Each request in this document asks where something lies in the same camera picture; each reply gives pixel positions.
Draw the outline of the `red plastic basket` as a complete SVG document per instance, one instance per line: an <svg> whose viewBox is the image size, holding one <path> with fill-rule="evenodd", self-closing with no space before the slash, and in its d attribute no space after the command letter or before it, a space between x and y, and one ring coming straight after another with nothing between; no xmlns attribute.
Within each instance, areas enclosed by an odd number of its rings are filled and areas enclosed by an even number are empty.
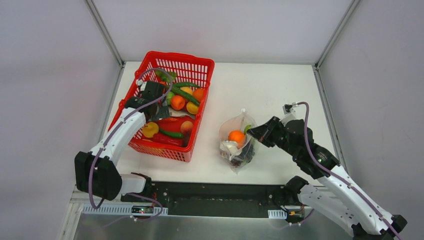
<svg viewBox="0 0 424 240"><path fill-rule="evenodd" d="M152 68L160 68L167 72L175 72L177 77L173 83L191 82L200 86L200 88L204 88L203 97L200 101L199 110L195 115L195 119L183 116L169 117L155 121L160 129L179 133L181 124L185 121L191 121L193 123L193 128L190 134L184 135L183 146L178 147L153 142L151 140L152 138L146 138L143 136L142 129L136 132L128 145L139 153L189 163L191 161L198 130L207 103L209 86L214 67L214 61L208 58L200 58L183 53L149 51L144 57L139 68L135 71L134 80L129 87L125 98L119 102L118 109L111 123L114 124L116 120L118 120L125 101L130 97L135 97L140 94L139 87L137 86L138 80L141 80L142 82L153 81L164 83L164 81L161 81L161 79L156 76L155 72L149 72L146 75L142 75L144 71Z"/></svg>

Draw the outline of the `dark red grape bunch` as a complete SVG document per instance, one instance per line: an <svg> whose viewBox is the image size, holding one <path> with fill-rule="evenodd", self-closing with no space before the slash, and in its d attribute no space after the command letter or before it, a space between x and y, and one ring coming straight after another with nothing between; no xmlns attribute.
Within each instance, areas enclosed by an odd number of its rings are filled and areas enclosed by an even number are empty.
<svg viewBox="0 0 424 240"><path fill-rule="evenodd" d="M230 164L231 164L231 166L233 166L233 167L240 167L240 166L242 165L242 163L243 163L243 161L242 161L242 160L240 160L240 159L238 159L238 158L233 158L233 159L230 161Z"/></svg>

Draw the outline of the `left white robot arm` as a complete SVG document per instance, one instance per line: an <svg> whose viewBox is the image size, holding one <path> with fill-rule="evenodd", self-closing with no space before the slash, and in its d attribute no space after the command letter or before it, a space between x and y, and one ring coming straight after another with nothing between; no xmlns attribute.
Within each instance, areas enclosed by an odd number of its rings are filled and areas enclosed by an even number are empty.
<svg viewBox="0 0 424 240"><path fill-rule="evenodd" d="M122 111L103 139L88 152L80 151L74 158L76 187L94 197L114 200L133 193L140 202L152 198L153 189L139 173L119 173L119 159L130 140L159 112L160 101L166 95L163 84L147 81L139 95L125 101Z"/></svg>

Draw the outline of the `black grape bunch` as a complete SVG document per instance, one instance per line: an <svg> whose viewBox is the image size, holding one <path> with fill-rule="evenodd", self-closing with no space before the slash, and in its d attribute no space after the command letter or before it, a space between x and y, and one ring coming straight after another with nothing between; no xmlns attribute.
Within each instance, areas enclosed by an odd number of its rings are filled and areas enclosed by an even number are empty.
<svg viewBox="0 0 424 240"><path fill-rule="evenodd" d="M255 156L255 143L250 141L246 146L243 147L238 158L246 163L250 163Z"/></svg>

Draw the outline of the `yellow bell pepper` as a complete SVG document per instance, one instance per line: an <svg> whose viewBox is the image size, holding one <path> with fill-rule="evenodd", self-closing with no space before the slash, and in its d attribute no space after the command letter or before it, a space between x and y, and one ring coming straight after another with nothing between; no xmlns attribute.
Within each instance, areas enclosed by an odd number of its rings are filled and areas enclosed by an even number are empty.
<svg viewBox="0 0 424 240"><path fill-rule="evenodd" d="M142 128L142 135L146 138L153 138L159 132L160 128L155 122L146 123Z"/></svg>

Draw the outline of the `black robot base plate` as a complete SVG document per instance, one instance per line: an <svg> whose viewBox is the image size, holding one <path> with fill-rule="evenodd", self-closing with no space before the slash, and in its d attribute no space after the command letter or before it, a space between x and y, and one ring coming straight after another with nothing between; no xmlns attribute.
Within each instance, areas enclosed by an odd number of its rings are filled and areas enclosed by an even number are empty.
<svg viewBox="0 0 424 240"><path fill-rule="evenodd" d="M305 206L283 185L226 184L153 181L138 197L125 194L122 202L158 201L169 216L268 218L269 211L282 217L305 215Z"/></svg>

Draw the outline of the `green cabbage ball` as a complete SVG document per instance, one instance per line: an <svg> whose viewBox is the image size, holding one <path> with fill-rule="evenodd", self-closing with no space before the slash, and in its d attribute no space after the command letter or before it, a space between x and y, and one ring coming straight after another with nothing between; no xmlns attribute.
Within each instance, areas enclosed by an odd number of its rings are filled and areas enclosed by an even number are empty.
<svg viewBox="0 0 424 240"><path fill-rule="evenodd" d="M247 126L244 127L243 129L243 133L244 135L248 135L248 130L250 130L251 128L253 128L254 126L252 124L248 124Z"/></svg>

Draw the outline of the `white garlic bulb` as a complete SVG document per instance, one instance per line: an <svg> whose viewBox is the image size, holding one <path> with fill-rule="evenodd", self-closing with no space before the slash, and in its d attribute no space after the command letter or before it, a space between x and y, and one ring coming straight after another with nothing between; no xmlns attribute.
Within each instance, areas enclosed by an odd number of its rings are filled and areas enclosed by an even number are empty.
<svg viewBox="0 0 424 240"><path fill-rule="evenodd" d="M232 156L237 156L241 153L240 149L238 148L238 144L234 141L221 141L219 149L220 155L223 158L231 158Z"/></svg>

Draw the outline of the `clear zip top bag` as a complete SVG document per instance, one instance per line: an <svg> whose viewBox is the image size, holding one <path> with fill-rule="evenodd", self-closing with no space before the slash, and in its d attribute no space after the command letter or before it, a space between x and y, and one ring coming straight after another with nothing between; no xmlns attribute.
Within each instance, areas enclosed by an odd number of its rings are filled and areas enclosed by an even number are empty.
<svg viewBox="0 0 424 240"><path fill-rule="evenodd" d="M235 174L250 164L258 153L257 141L248 134L248 130L256 126L254 118L243 108L240 114L223 122L218 130L220 157Z"/></svg>

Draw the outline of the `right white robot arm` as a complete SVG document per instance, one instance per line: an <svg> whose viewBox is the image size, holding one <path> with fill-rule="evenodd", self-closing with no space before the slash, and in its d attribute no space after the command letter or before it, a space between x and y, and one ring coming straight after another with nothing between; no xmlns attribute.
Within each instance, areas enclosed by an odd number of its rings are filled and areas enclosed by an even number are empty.
<svg viewBox="0 0 424 240"><path fill-rule="evenodd" d="M340 161L326 148L316 144L308 119L271 118L252 127L247 134L266 147L278 147L288 153L307 175L324 185L336 199L324 196L305 179L294 176L284 186L284 200L312 207L354 240L400 239L407 220L391 214L369 197L349 176Z"/></svg>

